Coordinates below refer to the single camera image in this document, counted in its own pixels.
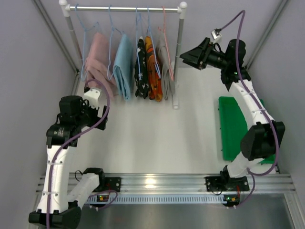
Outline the grey trousers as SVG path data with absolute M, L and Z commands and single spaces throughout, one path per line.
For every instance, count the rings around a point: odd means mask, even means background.
M 171 79 L 170 75 L 170 64 L 168 60 L 168 53 L 166 50 L 165 40 L 162 37 L 159 37 L 156 45 L 156 54 L 161 66 L 161 85 L 163 98 L 167 100 L 170 95 L 175 93 L 175 83 Z

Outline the pink wire hanger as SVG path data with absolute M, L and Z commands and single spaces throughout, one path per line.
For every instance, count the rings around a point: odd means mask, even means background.
M 170 78 L 172 81 L 174 81 L 174 75 L 173 75 L 173 69 L 172 69 L 172 65 L 171 65 L 171 58 L 170 58 L 170 53 L 169 53 L 169 47 L 168 47 L 168 42 L 167 42 L 167 37 L 166 37 L 166 12 L 165 12 L 165 7 L 162 6 L 162 10 L 163 10 L 163 28 L 159 29 L 159 31 L 161 31 L 163 33 L 164 36 L 164 42 L 165 42 L 165 47 L 166 47 L 166 52 L 167 52 L 167 59 L 169 62 L 169 74 L 170 74 Z

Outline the blue hanger of orange trousers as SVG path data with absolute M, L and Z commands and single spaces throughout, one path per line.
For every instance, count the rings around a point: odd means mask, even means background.
M 149 7 L 147 7 L 147 16 L 148 16 L 148 18 L 147 18 L 147 21 L 148 21 L 148 33 L 149 33 L 151 41 L 152 41 L 153 54 L 154 54 L 154 60 L 155 60 L 154 66 L 155 66 L 155 69 L 157 71 L 158 77 L 160 79 L 161 78 L 161 73 L 160 73 L 160 67 L 159 67 L 159 64 L 158 64 L 158 61 L 157 61 L 157 57 L 156 57 L 155 45 L 154 45 L 154 42 L 153 42 L 153 35 L 152 35 L 151 23 L 150 23 L 150 10 L 149 10 Z

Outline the orange camouflage trousers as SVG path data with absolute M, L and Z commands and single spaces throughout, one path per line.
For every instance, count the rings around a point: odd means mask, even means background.
M 156 56 L 154 54 L 153 42 L 149 36 L 145 37 L 146 62 L 149 82 L 149 99 L 160 102 L 163 99 L 161 79 L 156 70 Z

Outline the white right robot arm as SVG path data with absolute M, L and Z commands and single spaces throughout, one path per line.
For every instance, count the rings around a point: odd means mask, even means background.
M 180 55 L 183 63 L 198 70 L 207 66 L 221 71 L 221 81 L 236 100 L 247 124 L 240 142 L 240 153 L 218 176 L 206 179 L 207 190 L 248 191 L 246 174 L 264 159 L 275 156 L 273 165 L 260 176 L 269 174 L 279 159 L 279 148 L 285 133 L 283 122 L 275 121 L 258 98 L 247 70 L 243 67 L 246 44 L 229 41 L 226 51 L 216 50 L 217 43 L 205 38 L 197 47 Z

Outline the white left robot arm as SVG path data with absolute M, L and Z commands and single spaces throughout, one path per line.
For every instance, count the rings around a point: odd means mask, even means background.
M 101 168 L 87 168 L 72 191 L 68 191 L 72 154 L 78 139 L 97 128 L 104 130 L 110 106 L 103 107 L 98 117 L 100 93 L 61 98 L 60 112 L 47 130 L 47 167 L 40 202 L 29 214 L 29 223 L 47 229 L 75 229 L 81 219 L 81 209 L 94 191 L 101 191 L 105 173 Z

